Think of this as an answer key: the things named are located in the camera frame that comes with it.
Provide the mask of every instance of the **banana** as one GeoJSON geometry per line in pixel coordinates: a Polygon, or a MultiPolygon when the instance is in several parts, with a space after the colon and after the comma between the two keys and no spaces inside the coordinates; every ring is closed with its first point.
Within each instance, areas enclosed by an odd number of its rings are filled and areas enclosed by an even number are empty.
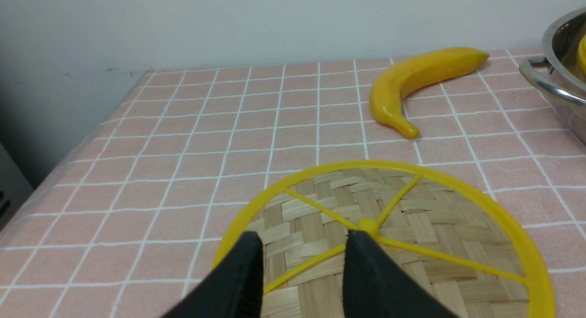
{"type": "Polygon", "coordinates": [[[417,89],[474,72],[487,59],[488,53],[484,51],[457,47],[417,55],[389,66],[372,85],[373,118],[408,139],[416,138],[419,129],[403,116],[402,99],[417,89]]]}

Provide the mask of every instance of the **yellow plastic frame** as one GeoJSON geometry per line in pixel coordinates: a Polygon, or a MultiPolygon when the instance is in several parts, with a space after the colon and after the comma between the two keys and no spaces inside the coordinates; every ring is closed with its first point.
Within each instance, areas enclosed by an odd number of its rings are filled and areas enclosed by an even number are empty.
{"type": "MultiPolygon", "coordinates": [[[[410,174],[414,174],[416,178],[429,178],[430,180],[436,181],[447,187],[450,187],[457,191],[458,193],[464,195],[468,199],[470,199],[473,203],[477,204],[478,207],[481,207],[486,213],[488,213],[500,226],[503,228],[504,232],[509,236],[511,243],[515,247],[517,254],[519,255],[519,259],[523,264],[523,268],[525,270],[525,277],[511,274],[508,272],[504,272],[498,270],[496,268],[492,268],[489,266],[483,266],[483,264],[478,264],[476,262],[472,262],[466,259],[457,258],[455,256],[450,256],[443,253],[438,253],[434,251],[426,251],[425,249],[418,247],[417,245],[412,245],[408,243],[402,243],[400,241],[396,241],[393,239],[381,238],[379,239],[380,243],[385,243],[386,245],[390,245],[393,247],[398,247],[410,251],[415,251],[417,253],[422,253],[424,255],[433,256],[439,259],[446,259],[450,260],[457,264],[462,264],[469,266],[471,268],[476,268],[479,270],[484,270],[485,272],[489,272],[492,274],[500,275],[504,278],[515,280],[517,282],[524,283],[527,288],[529,289],[529,312],[528,318],[554,318],[555,317],[555,299],[553,294],[553,287],[551,285],[551,281],[548,274],[548,269],[545,266],[544,261],[542,260],[541,255],[539,254],[537,248],[535,247],[533,241],[529,238],[529,236],[525,233],[525,230],[515,221],[513,216],[511,216],[503,207],[501,207],[498,203],[492,200],[490,197],[479,191],[478,189],[472,187],[471,185],[458,180],[456,178],[452,178],[452,176],[448,176],[443,174],[442,172],[438,172],[433,169],[424,168],[420,166],[415,166],[412,164],[400,163],[400,162],[388,162],[384,160],[348,160],[343,162],[336,162],[336,163],[329,163],[323,164],[320,166],[315,166],[312,168],[308,168],[306,170],[302,170],[301,172],[297,172],[296,174],[287,176],[282,180],[276,182],[272,186],[265,189],[261,192],[257,197],[252,199],[249,204],[240,212],[236,219],[228,228],[226,235],[220,242],[218,247],[216,256],[214,258],[213,266],[214,268],[219,264],[219,262],[226,257],[232,246],[236,243],[240,235],[245,231],[246,226],[251,222],[253,217],[257,214],[262,207],[266,205],[277,194],[286,192],[286,193],[293,193],[289,190],[289,187],[295,185],[301,181],[304,181],[308,178],[312,178],[314,176],[325,174],[327,172],[335,172],[342,169],[352,169],[352,168],[381,168],[381,169],[390,169],[390,170],[398,170],[400,172],[408,172],[410,174]]],[[[395,199],[391,200],[389,206],[385,208],[385,211],[382,216],[387,216],[393,207],[397,204],[398,200],[410,189],[409,186],[406,186],[406,191],[400,191],[400,196],[398,195],[395,199]]],[[[306,203],[314,205],[314,207],[322,210],[319,205],[315,202],[306,203]]],[[[349,221],[347,224],[344,224],[348,228],[355,229],[356,226],[350,223],[349,221]]],[[[286,282],[289,278],[306,270],[307,268],[320,263],[333,255],[337,255],[344,251],[344,245],[335,247],[322,253],[310,260],[305,261],[304,263],[297,266],[294,270],[289,271],[278,280],[275,280],[270,285],[265,287],[265,293],[272,291],[274,288],[278,287],[281,283],[286,282]]]]}

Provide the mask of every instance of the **round woven tray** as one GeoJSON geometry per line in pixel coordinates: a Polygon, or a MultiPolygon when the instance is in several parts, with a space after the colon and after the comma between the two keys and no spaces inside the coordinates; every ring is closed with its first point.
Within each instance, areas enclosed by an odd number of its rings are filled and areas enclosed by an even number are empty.
{"type": "Polygon", "coordinates": [[[340,318],[346,235],[365,217],[379,222],[374,238],[389,257],[458,316],[554,316],[543,261],[505,210],[461,181],[407,164],[342,162],[278,182],[238,216],[216,262],[243,230],[257,231],[262,317],[340,318]]]}

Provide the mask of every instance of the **metal bowl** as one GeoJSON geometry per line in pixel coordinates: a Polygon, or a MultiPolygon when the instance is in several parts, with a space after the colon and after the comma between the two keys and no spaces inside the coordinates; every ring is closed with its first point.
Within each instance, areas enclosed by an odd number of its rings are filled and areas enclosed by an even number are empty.
{"type": "Polygon", "coordinates": [[[546,94],[568,127],[586,143],[586,76],[577,65],[580,40],[586,35],[586,8],[551,24],[543,35],[544,55],[527,58],[521,74],[546,94]],[[548,68],[541,74],[536,68],[548,68]]]}

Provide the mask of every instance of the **woven bamboo mat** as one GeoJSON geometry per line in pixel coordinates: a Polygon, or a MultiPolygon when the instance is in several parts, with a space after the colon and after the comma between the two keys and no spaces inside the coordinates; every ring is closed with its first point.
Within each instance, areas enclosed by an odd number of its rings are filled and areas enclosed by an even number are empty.
{"type": "MultiPolygon", "coordinates": [[[[329,208],[351,223],[377,218],[412,181],[405,172],[348,169],[321,174],[292,191],[329,208]]],[[[268,285],[288,270],[346,242],[347,228],[314,206],[280,193],[248,224],[264,243],[268,285]]],[[[380,235],[421,248],[524,276],[502,228],[476,204],[445,185],[422,178],[402,197],[380,227],[380,235]]],[[[460,317],[527,317],[525,285],[448,260],[381,245],[429,294],[460,317]]],[[[263,299],[264,318],[340,318],[340,253],[289,279],[263,299]]]]}

